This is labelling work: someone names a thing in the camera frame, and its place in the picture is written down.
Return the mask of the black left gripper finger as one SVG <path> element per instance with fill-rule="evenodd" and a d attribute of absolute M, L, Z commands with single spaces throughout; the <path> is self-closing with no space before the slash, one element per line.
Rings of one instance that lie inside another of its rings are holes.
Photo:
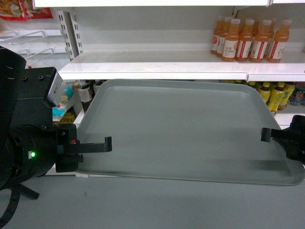
<path fill-rule="evenodd" d="M 77 144 L 76 152 L 81 153 L 106 153 L 112 151 L 112 137 L 105 137 L 104 143 Z"/>

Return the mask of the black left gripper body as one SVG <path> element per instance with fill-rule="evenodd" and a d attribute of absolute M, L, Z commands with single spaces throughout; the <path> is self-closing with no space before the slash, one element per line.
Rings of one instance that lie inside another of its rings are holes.
<path fill-rule="evenodd" d="M 56 132 L 56 160 L 57 173 L 75 172 L 79 163 L 83 162 L 83 156 L 77 152 L 77 128 L 75 124 L 54 124 Z"/>

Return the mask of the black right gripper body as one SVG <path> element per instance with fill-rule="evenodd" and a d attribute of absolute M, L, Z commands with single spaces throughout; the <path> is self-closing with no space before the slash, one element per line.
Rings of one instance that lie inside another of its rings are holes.
<path fill-rule="evenodd" d="M 283 129 L 287 139 L 284 143 L 286 157 L 305 164 L 305 116 L 294 115 L 290 126 Z"/>

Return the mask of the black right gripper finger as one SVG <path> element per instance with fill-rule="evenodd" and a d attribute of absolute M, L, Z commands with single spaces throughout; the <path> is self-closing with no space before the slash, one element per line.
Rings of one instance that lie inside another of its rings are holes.
<path fill-rule="evenodd" d="M 271 128 L 262 128 L 261 129 L 261 141 L 263 142 L 270 142 L 271 139 L 273 139 L 274 141 L 277 142 L 282 142 L 283 140 L 285 140 L 285 137 L 287 137 L 288 132 L 290 131 L 289 128 L 285 128 L 285 129 L 271 129 Z"/>

